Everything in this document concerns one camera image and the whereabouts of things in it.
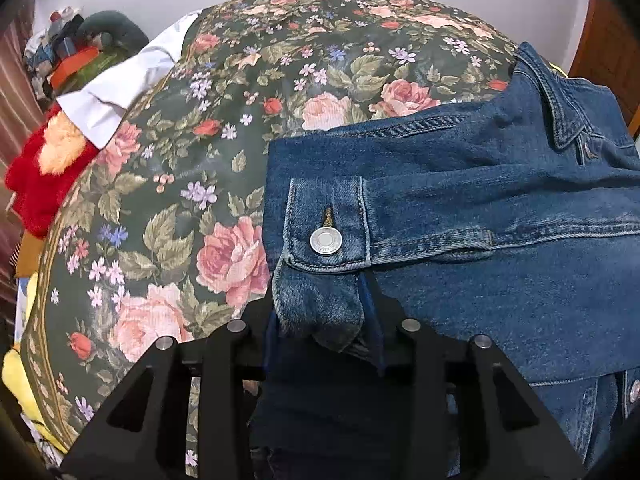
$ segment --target dark green floral fabric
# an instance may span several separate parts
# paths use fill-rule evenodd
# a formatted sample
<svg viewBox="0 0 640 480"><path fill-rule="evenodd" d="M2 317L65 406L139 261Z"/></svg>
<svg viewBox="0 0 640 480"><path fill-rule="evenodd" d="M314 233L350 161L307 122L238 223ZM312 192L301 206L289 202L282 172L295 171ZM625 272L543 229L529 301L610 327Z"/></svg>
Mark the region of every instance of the dark green floral fabric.
<svg viewBox="0 0 640 480"><path fill-rule="evenodd" d="M516 45L427 0L235 0L128 111L50 229L22 358L70 446L160 335L209 335L265 293L269 143L488 100ZM197 383L187 470L197 463Z"/></svg>

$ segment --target wooden furniture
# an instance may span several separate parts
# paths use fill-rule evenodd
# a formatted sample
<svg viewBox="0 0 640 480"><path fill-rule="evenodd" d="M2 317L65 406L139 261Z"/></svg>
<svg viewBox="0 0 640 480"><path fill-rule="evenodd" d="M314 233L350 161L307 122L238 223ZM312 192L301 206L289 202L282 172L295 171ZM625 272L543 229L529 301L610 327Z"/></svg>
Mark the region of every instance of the wooden furniture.
<svg viewBox="0 0 640 480"><path fill-rule="evenodd" d="M629 134L635 139L640 133L640 106L629 123Z"/></svg>
<svg viewBox="0 0 640 480"><path fill-rule="evenodd" d="M640 126L640 43L610 0L589 0L589 9L569 71L608 86L635 136Z"/></svg>

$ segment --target stuffed toy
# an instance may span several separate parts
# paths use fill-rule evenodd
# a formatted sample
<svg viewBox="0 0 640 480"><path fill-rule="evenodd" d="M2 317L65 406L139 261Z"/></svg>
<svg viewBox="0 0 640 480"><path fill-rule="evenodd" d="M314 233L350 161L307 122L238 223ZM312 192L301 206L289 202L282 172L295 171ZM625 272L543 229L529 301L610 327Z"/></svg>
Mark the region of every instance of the stuffed toy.
<svg viewBox="0 0 640 480"><path fill-rule="evenodd" d="M13 209L28 232L46 237L67 192L98 152L54 103L4 176L5 186L15 192Z"/></svg>

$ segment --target red fuzzy fabric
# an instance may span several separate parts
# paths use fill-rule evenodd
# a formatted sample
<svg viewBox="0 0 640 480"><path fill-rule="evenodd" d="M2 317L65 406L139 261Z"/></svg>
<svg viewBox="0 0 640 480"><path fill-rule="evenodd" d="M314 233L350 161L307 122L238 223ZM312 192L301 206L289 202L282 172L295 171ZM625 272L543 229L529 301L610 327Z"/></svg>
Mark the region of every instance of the red fuzzy fabric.
<svg viewBox="0 0 640 480"><path fill-rule="evenodd" d="M5 186L16 192L14 211L22 219L24 228L38 238L47 236L47 230L69 189L99 152L87 141L80 156L64 173L40 174L38 154L44 145L44 130L49 120L60 111L60 105L54 103L42 126L31 134L22 153L14 158L4 176Z"/></svg>

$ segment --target silver snap button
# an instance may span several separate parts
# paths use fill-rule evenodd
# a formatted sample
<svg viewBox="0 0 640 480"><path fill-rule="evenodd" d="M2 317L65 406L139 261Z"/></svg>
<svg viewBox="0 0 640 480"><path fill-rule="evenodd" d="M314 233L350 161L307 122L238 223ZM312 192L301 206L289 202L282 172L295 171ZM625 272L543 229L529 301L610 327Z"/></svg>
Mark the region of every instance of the silver snap button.
<svg viewBox="0 0 640 480"><path fill-rule="evenodd" d="M633 404L640 397L640 379L636 379L631 386L631 393L629 393L629 400Z"/></svg>
<svg viewBox="0 0 640 480"><path fill-rule="evenodd" d="M226 324L226 329L229 332L242 332L246 327L246 323L242 319L232 319Z"/></svg>
<svg viewBox="0 0 640 480"><path fill-rule="evenodd" d="M169 335L163 335L156 339L156 348L158 350L167 350L174 344L174 338Z"/></svg>
<svg viewBox="0 0 640 480"><path fill-rule="evenodd" d="M482 349L487 349L491 346L492 341L491 338L487 335L484 334L478 334L475 338L474 338L474 343L476 343L476 346L482 348Z"/></svg>
<svg viewBox="0 0 640 480"><path fill-rule="evenodd" d="M321 227L311 233L309 243L316 253L330 256L342 247L342 235L333 227Z"/></svg>
<svg viewBox="0 0 640 480"><path fill-rule="evenodd" d="M402 320L400 326L402 326L402 328L407 332L418 332L418 330L420 330L420 321L408 317L407 319Z"/></svg>

